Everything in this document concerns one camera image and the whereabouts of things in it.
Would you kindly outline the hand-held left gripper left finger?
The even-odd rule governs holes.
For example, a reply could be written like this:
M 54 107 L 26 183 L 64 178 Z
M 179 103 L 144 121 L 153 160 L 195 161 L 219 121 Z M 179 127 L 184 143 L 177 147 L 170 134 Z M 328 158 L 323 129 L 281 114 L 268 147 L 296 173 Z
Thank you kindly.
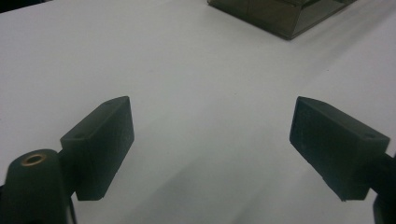
M 66 192 L 80 201 L 102 199 L 134 141 L 130 98 L 96 107 L 61 138 Z

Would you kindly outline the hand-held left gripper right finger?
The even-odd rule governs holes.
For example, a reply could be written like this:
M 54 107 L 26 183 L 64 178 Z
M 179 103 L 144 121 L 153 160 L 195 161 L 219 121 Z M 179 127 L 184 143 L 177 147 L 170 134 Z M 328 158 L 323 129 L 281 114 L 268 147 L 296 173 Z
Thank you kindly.
M 370 189 L 390 200 L 390 139 L 341 110 L 298 97 L 290 143 L 343 201 L 363 200 Z

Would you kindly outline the smoky transparent drawer box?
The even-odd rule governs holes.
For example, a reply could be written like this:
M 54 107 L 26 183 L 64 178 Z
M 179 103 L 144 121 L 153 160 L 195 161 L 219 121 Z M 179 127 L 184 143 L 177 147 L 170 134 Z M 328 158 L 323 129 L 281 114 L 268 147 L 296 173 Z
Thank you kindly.
M 273 35 L 292 40 L 356 1 L 207 0 L 207 3 Z

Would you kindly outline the white table cover sheet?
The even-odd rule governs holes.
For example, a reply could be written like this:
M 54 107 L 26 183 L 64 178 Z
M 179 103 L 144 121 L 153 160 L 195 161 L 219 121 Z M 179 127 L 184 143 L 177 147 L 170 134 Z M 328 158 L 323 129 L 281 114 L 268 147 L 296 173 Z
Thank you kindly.
M 78 224 L 374 224 L 290 144 L 296 99 L 396 154 L 396 0 L 357 0 L 292 40 L 206 0 L 53 0 L 0 14 L 0 184 L 9 164 L 128 96 L 134 143 Z

